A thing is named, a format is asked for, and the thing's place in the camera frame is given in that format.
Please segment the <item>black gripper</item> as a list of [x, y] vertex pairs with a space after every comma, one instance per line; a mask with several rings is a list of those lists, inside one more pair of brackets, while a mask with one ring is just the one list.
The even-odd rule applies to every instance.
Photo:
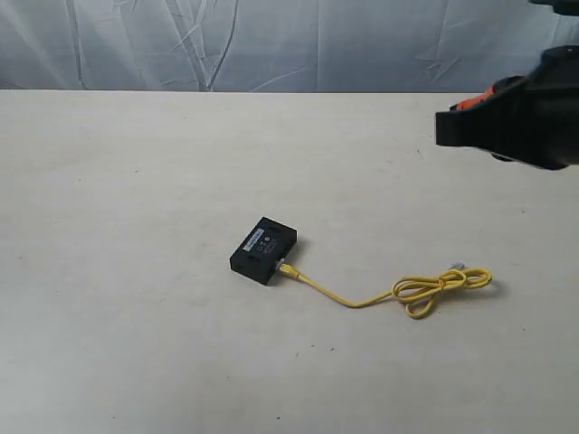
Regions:
[[545, 170], [578, 164], [578, 47], [544, 51], [538, 65], [509, 92], [496, 143], [497, 110], [473, 108], [495, 85], [435, 114], [435, 143], [491, 150], [499, 161]]

